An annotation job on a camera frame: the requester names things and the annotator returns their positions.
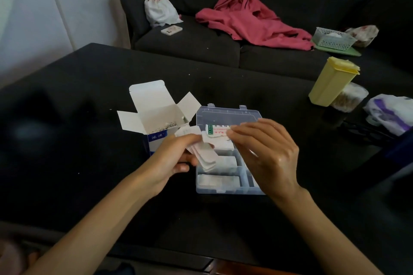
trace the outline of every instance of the forearm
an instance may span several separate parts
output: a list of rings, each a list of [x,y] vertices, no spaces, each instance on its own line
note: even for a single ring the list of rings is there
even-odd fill
[[[24,275],[93,274],[127,224],[151,196],[142,176],[132,173]]]
[[[275,203],[296,227],[324,271],[331,275],[382,274],[323,214],[307,190]]]

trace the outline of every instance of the clear plastic storage case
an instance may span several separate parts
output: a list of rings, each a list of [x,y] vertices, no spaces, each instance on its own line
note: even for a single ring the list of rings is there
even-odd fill
[[[200,107],[197,112],[197,125],[201,131],[205,125],[239,125],[242,122],[256,122],[261,117],[260,112],[248,110],[241,105],[240,109],[218,108],[214,104]],[[215,148],[219,156],[233,156],[237,166],[204,171],[198,165],[196,168],[196,190],[199,194],[264,194],[256,184],[237,149]]]

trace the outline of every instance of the white cardboard box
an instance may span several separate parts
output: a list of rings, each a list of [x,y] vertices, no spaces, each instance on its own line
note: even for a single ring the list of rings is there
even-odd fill
[[[137,113],[118,111],[122,129],[147,135],[147,148],[152,155],[168,134],[188,125],[201,104],[188,92],[175,104],[162,80],[129,87]],[[176,126],[165,129],[168,123]]]

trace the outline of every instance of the black table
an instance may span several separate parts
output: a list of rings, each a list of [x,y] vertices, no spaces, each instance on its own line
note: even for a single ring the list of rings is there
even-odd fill
[[[379,148],[340,135],[332,109],[309,102],[312,81],[98,44],[0,91],[0,220],[62,232],[73,227],[146,159],[142,135],[123,131],[116,110],[134,112],[129,86],[158,79],[175,101],[191,91],[202,105],[246,105],[285,125],[300,147],[298,180],[320,208],[382,271],[413,270],[409,200],[390,202],[389,181],[354,199],[337,196],[340,177]],[[392,93],[371,95],[379,92]],[[173,176],[118,242],[321,272],[266,196],[197,194],[194,170]]]

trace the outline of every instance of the pink jacket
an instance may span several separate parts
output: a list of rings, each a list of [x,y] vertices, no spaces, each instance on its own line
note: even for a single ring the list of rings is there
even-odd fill
[[[218,0],[214,9],[202,9],[195,18],[234,40],[246,39],[254,45],[300,50],[313,46],[310,33],[284,24],[259,0]]]

